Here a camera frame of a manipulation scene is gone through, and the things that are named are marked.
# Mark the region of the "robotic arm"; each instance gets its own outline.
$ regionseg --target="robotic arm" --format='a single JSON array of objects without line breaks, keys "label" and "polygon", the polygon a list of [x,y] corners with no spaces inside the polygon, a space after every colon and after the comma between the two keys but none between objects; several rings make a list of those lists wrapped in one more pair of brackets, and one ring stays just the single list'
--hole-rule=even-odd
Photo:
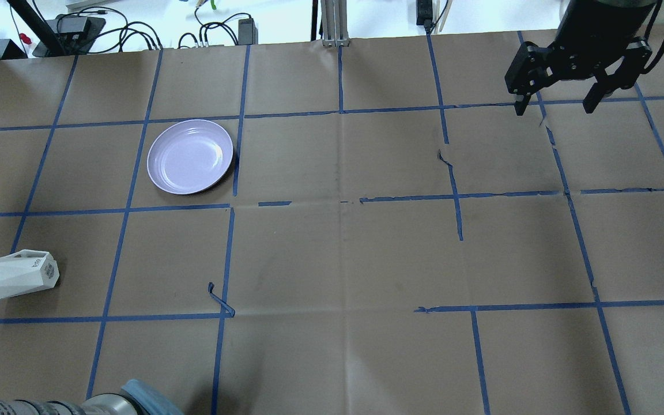
[{"label": "robotic arm", "polygon": [[[506,87],[516,95],[517,115],[523,115],[529,100],[540,89],[557,81],[596,79],[583,100],[586,113],[593,113],[604,97],[616,89],[630,89],[640,74],[648,73],[655,61],[645,37],[637,31],[662,0],[571,0],[553,43],[538,47],[524,42],[506,72]],[[606,68],[622,59],[613,74]]]}]

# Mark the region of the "white carton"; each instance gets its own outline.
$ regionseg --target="white carton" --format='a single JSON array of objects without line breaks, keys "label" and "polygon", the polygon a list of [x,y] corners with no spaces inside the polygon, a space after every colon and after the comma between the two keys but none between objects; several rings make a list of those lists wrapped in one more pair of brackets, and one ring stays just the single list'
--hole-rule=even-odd
[{"label": "white carton", "polygon": [[61,274],[50,252],[21,250],[0,258],[0,299],[52,288]]}]

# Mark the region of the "plate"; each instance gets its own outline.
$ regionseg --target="plate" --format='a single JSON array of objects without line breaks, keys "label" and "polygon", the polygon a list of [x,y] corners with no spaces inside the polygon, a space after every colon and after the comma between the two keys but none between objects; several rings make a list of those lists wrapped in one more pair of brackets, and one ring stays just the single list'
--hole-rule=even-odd
[{"label": "plate", "polygon": [[169,126],[148,152],[148,176],[171,194],[194,194],[216,184],[227,173],[235,148],[227,131],[207,120]]}]

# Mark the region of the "white floor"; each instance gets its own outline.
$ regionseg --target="white floor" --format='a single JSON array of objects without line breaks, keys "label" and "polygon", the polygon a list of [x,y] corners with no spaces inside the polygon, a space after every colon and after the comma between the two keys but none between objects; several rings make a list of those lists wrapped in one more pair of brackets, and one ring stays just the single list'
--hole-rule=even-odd
[{"label": "white floor", "polygon": [[[435,7],[444,0],[435,0]],[[37,0],[46,18],[67,13],[66,0]],[[276,44],[305,42],[311,30],[310,0],[216,0],[217,10],[209,3],[201,8],[202,21],[224,20],[233,13],[248,12],[258,24],[260,43]],[[101,5],[116,8],[131,21],[144,21],[158,31],[164,47],[177,47],[184,32],[196,32],[193,11],[195,2],[180,0],[107,0]],[[555,29],[560,22],[561,0],[453,0],[450,12],[444,20],[442,33],[472,33],[500,31],[531,31]],[[107,19],[105,31],[121,25],[121,17],[114,13],[99,16]],[[29,27],[16,16],[19,31],[37,44]],[[398,37],[422,35],[424,31],[414,24],[416,11],[414,0],[349,0],[348,27],[350,37]],[[228,44],[228,37],[221,31],[213,31],[211,44]],[[0,39],[17,39],[9,5],[0,0]],[[106,35],[95,44],[102,50],[116,43],[116,33]],[[145,44],[133,37],[126,50],[142,50]]]}]

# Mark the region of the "metal bracket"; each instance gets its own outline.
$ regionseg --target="metal bracket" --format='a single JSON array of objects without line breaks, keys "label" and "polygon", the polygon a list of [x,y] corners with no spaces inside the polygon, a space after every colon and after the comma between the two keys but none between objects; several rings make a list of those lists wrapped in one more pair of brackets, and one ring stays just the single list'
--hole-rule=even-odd
[{"label": "metal bracket", "polygon": [[350,44],[348,38],[348,1],[321,0],[322,44],[340,47]]}]

